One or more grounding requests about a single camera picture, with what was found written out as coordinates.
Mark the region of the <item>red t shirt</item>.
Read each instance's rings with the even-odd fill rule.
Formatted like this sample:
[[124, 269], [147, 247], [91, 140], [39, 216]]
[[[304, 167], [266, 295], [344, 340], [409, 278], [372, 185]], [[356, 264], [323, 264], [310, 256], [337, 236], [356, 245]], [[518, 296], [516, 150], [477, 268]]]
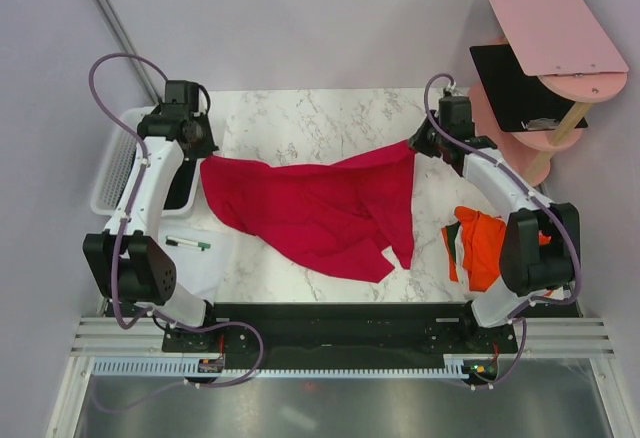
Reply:
[[225, 225], [324, 275], [379, 283], [414, 253], [415, 152], [399, 142], [332, 165], [271, 167], [212, 156], [200, 167], [206, 202]]

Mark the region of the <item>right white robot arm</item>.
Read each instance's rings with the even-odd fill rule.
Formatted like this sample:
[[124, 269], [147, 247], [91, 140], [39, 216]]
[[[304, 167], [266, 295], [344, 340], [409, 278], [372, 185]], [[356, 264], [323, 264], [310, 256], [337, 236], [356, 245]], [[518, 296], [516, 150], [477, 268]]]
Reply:
[[487, 137], [464, 141], [425, 121], [409, 146], [439, 156], [478, 188], [506, 221], [499, 277], [473, 299], [469, 320], [458, 326], [467, 350], [483, 350], [502, 326], [538, 303], [574, 303], [581, 291], [580, 223], [575, 206], [555, 203], [524, 181]]

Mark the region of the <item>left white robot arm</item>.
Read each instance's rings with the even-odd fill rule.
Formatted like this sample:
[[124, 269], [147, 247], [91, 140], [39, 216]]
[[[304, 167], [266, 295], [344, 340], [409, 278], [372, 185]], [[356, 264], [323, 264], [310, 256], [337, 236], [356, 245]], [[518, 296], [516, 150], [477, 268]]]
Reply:
[[171, 183], [182, 164], [216, 150], [206, 114], [191, 105], [156, 107], [133, 132], [138, 149], [128, 181], [103, 231], [85, 236], [82, 250], [119, 326], [147, 313], [185, 328], [185, 340], [208, 351], [219, 327], [207, 302], [178, 283], [177, 266], [159, 245], [159, 226]]

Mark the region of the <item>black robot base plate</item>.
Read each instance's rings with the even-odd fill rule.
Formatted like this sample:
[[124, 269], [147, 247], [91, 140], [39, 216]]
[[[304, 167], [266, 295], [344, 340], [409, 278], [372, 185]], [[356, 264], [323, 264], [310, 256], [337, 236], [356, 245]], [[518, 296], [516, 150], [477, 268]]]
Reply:
[[165, 353], [222, 353], [233, 364], [436, 366], [447, 355], [511, 354], [510, 325], [484, 329], [463, 304], [219, 303], [206, 319], [219, 330], [167, 329]]

